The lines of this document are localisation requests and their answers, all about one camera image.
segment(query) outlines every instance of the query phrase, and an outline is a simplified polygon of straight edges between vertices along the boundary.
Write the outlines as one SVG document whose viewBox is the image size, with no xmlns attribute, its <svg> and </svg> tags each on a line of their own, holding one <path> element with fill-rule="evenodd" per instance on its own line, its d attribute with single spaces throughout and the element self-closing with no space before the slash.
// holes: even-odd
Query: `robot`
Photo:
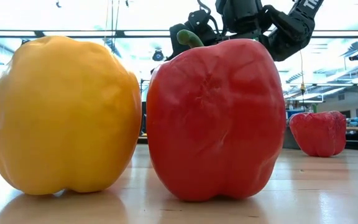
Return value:
<svg viewBox="0 0 358 224">
<path fill-rule="evenodd" d="M 197 0 L 200 9 L 191 12 L 184 24 L 172 26 L 170 38 L 173 53 L 166 60 L 190 49 L 177 41 L 177 33 L 183 29 L 195 33 L 205 46 L 229 39 L 255 39 L 263 44 L 276 62 L 281 62 L 306 47 L 314 31 L 314 17 L 324 0 L 292 0 L 294 5 L 288 14 L 271 5 L 263 6 L 260 0 L 216 0 L 217 12 L 222 16 L 223 30 L 219 31 L 211 10 Z M 208 25 L 212 21 L 214 29 Z M 275 25 L 268 35 L 264 33 Z"/>
</svg>

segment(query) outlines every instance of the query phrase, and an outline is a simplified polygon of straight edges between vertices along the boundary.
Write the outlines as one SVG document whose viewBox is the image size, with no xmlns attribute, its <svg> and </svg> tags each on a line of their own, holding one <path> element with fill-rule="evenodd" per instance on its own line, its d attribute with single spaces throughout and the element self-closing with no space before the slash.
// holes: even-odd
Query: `wooden table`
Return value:
<svg viewBox="0 0 358 224">
<path fill-rule="evenodd" d="M 147 146 L 104 192 L 31 197 L 0 176 L 0 223 L 358 224 L 358 151 L 334 158 L 284 149 L 267 186 L 245 201 L 183 203 L 158 180 Z"/>
</svg>

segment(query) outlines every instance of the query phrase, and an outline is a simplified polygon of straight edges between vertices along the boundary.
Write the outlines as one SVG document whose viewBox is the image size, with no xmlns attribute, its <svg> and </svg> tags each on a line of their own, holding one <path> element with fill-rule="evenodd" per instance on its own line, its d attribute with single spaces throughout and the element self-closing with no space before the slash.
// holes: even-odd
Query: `cable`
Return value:
<svg viewBox="0 0 358 224">
<path fill-rule="evenodd" d="M 219 36 L 222 36 L 221 33 L 219 32 L 218 23 L 216 22 L 215 18 L 214 18 L 213 16 L 211 16 L 211 15 L 209 15 L 208 17 L 209 17 L 209 19 L 211 19 L 212 22 L 214 23 L 216 33 L 217 33 Z"/>
<path fill-rule="evenodd" d="M 204 8 L 208 15 L 211 14 L 211 9 L 206 4 L 202 3 L 201 0 L 197 0 L 197 3 L 200 5 L 200 9 Z"/>
<path fill-rule="evenodd" d="M 108 26 L 108 21 L 109 21 L 109 2 L 110 2 L 110 0 L 107 0 L 106 25 L 104 26 L 104 37 L 103 37 L 104 46 L 106 46 L 106 39 L 107 39 L 107 26 Z"/>
<path fill-rule="evenodd" d="M 302 93 L 302 104 L 303 104 L 303 112 L 306 112 L 306 106 L 305 106 L 305 81 L 303 79 L 303 56 L 302 51 L 300 50 L 299 53 L 301 54 L 301 76 L 302 76 L 302 84 L 301 84 L 301 93 Z"/>
<path fill-rule="evenodd" d="M 118 15 L 119 15 L 119 2 L 120 0 L 118 0 L 118 6 L 117 6 L 117 18 L 116 18 L 116 30 L 117 30 L 117 25 L 118 25 Z M 117 36 L 117 31 L 114 33 L 114 42 L 112 43 L 112 53 L 114 54 L 116 51 L 116 36 Z"/>
<path fill-rule="evenodd" d="M 116 33 L 114 32 L 114 0 L 111 0 L 111 50 L 112 50 L 112 54 L 114 54 L 114 46 L 113 46 L 113 42 L 112 39 L 114 38 L 114 36 L 116 35 Z"/>
</svg>

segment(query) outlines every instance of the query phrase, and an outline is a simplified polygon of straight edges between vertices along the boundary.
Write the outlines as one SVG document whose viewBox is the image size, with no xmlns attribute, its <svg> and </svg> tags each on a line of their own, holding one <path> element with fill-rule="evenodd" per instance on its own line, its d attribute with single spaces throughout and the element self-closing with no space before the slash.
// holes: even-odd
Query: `ceiling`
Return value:
<svg viewBox="0 0 358 224">
<path fill-rule="evenodd" d="M 198 10 L 196 0 L 0 0 L 0 30 L 167 30 L 187 21 L 188 14 Z M 214 0 L 203 0 L 214 11 Z M 292 0 L 262 0 L 278 10 L 288 12 Z M 219 15 L 213 16 L 222 27 Z M 325 0 L 316 15 L 316 30 L 358 30 L 358 0 Z M 89 41 L 104 44 L 102 39 Z M 152 56 L 155 49 L 172 53 L 168 38 L 116 39 L 124 63 L 137 72 L 138 79 L 149 79 L 150 70 L 158 65 Z M 21 45 L 18 38 L 0 38 L 0 63 L 9 61 Z M 358 68 L 358 61 L 347 59 L 358 53 L 358 39 L 312 39 L 309 46 L 277 68 L 288 95 L 299 92 L 301 72 L 305 83 L 348 82 L 346 70 Z M 342 72 L 342 76 L 333 75 Z M 352 78 L 358 77 L 358 70 Z M 308 88 L 310 92 L 330 88 Z"/>
</svg>

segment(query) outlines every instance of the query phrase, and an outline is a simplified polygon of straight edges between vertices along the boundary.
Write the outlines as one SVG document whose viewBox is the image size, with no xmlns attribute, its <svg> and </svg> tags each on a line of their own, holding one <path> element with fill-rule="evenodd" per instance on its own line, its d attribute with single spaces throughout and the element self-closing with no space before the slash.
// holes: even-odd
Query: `yellow bell pepper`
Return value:
<svg viewBox="0 0 358 224">
<path fill-rule="evenodd" d="M 0 174 L 27 194 L 112 185 L 137 143 L 135 75 L 102 45 L 43 37 L 0 77 Z"/>
</svg>

